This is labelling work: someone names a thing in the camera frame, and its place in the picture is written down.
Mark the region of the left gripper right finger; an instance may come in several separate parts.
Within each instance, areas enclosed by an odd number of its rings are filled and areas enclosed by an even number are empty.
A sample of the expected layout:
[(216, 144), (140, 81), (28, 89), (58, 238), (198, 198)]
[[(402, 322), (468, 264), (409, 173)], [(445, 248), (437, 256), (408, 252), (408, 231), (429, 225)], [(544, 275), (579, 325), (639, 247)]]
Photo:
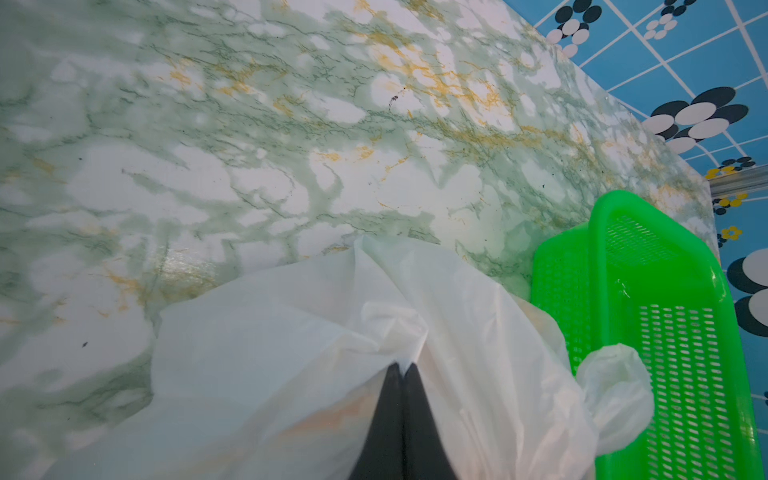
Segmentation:
[(404, 478), (456, 480), (416, 364), (403, 379)]

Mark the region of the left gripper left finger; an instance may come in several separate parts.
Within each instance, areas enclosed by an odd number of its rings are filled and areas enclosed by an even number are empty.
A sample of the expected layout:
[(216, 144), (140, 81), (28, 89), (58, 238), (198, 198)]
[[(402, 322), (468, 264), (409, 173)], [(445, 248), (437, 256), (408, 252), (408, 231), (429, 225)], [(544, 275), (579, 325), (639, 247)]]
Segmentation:
[(374, 416), (349, 480), (404, 478), (402, 376), (397, 363), (384, 377)]

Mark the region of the white plastic bag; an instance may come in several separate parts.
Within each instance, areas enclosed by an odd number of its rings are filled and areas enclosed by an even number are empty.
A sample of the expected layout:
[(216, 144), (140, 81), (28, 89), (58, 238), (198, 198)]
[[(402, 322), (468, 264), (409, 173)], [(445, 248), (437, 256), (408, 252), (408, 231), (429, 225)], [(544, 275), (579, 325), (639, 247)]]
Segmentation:
[(167, 307), (150, 404), (48, 477), (349, 479), (393, 363), (457, 479), (590, 479), (654, 415), (634, 348), (573, 367), (550, 315), (455, 253), (361, 237)]

